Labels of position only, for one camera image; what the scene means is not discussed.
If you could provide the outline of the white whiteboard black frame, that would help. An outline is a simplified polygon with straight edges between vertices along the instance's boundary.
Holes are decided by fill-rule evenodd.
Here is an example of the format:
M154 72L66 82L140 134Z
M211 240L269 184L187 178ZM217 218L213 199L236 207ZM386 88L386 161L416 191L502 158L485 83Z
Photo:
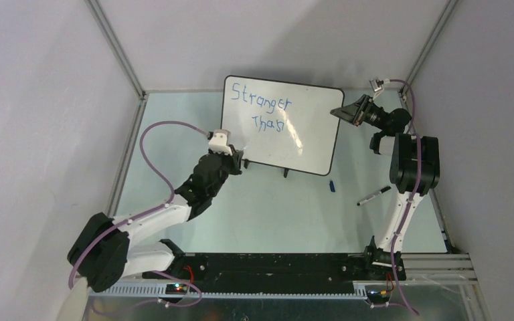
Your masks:
M330 173L343 106L339 88L229 75L221 128L244 159L312 175Z

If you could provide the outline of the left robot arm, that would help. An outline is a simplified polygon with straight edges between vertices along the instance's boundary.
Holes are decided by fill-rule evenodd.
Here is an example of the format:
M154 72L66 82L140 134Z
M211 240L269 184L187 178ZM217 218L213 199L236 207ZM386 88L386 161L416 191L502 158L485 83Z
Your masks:
M69 284L79 274L95 292L103 292L119 279L149 271L161 271L178 278L185 261L162 241L142 242L157 232L201 215L230 175L241 174L243 152L209 151L199 159L188 179L179 186L170 202L136 215L110 218L99 212L89 218L67 260L72 265Z

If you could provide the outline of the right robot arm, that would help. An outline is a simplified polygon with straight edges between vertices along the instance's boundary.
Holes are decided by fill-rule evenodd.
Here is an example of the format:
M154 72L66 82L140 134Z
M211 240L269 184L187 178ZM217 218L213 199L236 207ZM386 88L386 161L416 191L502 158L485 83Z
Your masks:
M364 274L378 280L401 260L403 240L419 203L440 179L439 142L436 137L408 134L412 116L405 109L386 112L366 94L357 101L330 111L354 126L367 123L378 131L369 147L377 155L390 156L392 197L385 223L365 248Z

